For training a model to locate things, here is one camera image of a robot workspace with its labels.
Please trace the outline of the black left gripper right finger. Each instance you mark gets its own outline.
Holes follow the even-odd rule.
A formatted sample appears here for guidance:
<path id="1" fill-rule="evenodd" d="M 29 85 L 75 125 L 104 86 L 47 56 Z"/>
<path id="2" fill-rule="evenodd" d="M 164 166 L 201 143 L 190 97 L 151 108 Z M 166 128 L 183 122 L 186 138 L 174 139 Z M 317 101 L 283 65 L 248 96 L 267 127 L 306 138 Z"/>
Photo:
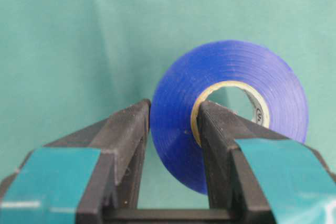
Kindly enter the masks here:
<path id="1" fill-rule="evenodd" d="M 335 223 L 335 174 L 317 150 L 210 101 L 197 122 L 211 208 L 235 223 Z"/>

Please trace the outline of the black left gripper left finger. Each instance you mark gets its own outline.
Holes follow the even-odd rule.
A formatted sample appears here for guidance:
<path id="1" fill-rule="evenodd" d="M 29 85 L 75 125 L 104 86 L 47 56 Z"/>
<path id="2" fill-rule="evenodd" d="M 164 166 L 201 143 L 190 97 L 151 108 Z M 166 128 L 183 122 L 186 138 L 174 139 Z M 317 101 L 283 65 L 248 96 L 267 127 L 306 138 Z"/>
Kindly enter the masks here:
<path id="1" fill-rule="evenodd" d="M 1 223 L 103 223 L 137 207 L 148 99 L 28 153 L 1 182 Z"/>

